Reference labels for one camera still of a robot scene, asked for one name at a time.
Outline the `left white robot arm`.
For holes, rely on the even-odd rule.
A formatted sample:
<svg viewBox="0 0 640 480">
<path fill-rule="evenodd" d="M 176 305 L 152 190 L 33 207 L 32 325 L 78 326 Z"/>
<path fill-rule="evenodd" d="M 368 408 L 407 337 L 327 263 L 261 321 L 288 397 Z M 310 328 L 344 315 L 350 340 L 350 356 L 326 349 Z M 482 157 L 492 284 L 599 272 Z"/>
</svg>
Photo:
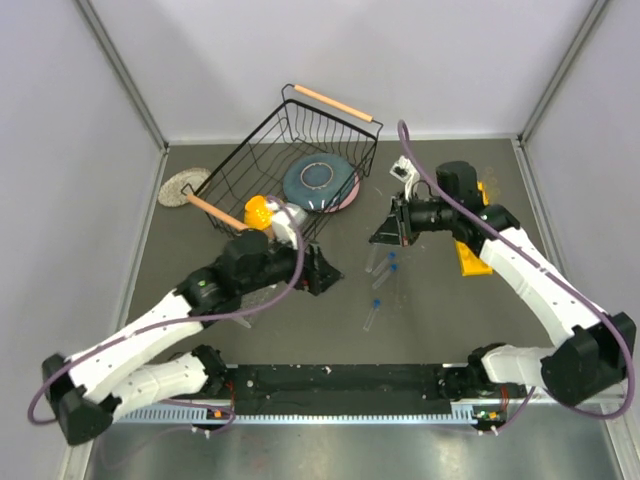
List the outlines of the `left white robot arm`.
<svg viewBox="0 0 640 480">
<path fill-rule="evenodd" d="M 210 346 L 162 364 L 151 361 L 179 341 L 241 316 L 249 294 L 283 283 L 318 296 L 342 277 L 316 243 L 298 249 L 270 243 L 257 230 L 239 234 L 212 263 L 193 271 L 110 338 L 43 362 L 44 395 L 67 444 L 92 441 L 130 412 L 161 401 L 220 394 L 227 367 Z"/>
</svg>

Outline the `yellow test tube rack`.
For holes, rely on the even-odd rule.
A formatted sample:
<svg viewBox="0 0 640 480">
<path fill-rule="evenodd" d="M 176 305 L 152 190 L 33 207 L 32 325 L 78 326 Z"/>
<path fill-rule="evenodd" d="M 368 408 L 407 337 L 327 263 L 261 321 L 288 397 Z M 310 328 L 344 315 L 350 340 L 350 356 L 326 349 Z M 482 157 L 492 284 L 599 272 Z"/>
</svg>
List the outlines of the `yellow test tube rack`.
<svg viewBox="0 0 640 480">
<path fill-rule="evenodd" d="M 468 246 L 455 241 L 455 248 L 463 277 L 492 275 L 493 269 L 479 259 Z"/>
</svg>

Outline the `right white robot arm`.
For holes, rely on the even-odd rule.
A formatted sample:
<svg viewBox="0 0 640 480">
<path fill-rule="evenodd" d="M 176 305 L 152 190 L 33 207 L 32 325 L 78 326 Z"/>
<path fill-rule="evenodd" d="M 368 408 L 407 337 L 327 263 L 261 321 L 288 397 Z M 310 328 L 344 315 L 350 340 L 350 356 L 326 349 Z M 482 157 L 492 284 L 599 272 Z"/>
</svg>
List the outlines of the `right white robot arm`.
<svg viewBox="0 0 640 480">
<path fill-rule="evenodd" d="M 610 315 L 573 286 L 537 250 L 511 212 L 490 203 L 474 167 L 446 162 L 436 170 L 438 189 L 418 196 L 418 170 L 400 157 L 390 173 L 404 185 L 391 199 L 372 244 L 408 247 L 423 232 L 447 231 L 476 263 L 498 274 L 533 312 L 552 345 L 521 348 L 494 343 L 474 350 L 461 373 L 445 378 L 445 394 L 466 390 L 487 396 L 502 384 L 544 389 L 556 401 L 575 407 L 628 377 L 636 325 L 625 313 Z"/>
</svg>

